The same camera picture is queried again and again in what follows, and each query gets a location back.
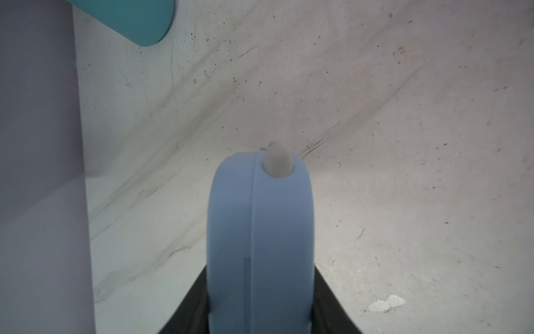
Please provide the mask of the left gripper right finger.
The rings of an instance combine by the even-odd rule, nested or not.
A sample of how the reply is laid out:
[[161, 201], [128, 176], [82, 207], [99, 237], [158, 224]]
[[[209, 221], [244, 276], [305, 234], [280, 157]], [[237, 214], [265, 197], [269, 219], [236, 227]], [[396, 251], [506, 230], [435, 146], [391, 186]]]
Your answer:
[[311, 334], [362, 334], [315, 267]]

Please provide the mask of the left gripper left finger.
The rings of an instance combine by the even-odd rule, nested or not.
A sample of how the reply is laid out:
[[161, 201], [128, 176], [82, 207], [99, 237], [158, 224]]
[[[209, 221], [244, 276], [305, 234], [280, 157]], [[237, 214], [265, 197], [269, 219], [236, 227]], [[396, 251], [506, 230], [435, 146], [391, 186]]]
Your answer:
[[159, 334], [208, 334], [209, 298], [204, 268]]

